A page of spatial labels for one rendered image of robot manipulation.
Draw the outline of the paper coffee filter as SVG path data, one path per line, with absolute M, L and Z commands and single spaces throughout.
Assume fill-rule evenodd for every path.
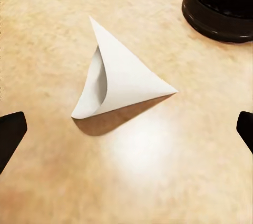
M 71 117 L 83 119 L 178 92 L 151 72 L 98 22 L 90 20 L 98 46 Z

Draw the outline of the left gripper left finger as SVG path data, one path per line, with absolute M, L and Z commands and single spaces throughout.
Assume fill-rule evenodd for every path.
M 27 132 L 23 111 L 0 117 L 0 174 Z

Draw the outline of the electric kettle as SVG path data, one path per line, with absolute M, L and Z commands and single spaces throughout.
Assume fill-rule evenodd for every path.
M 182 12 L 195 30 L 209 38 L 253 41 L 253 0 L 183 0 Z

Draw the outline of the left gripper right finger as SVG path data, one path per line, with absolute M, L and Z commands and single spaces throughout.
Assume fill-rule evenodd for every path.
M 253 113 L 241 111 L 236 129 L 253 154 Z

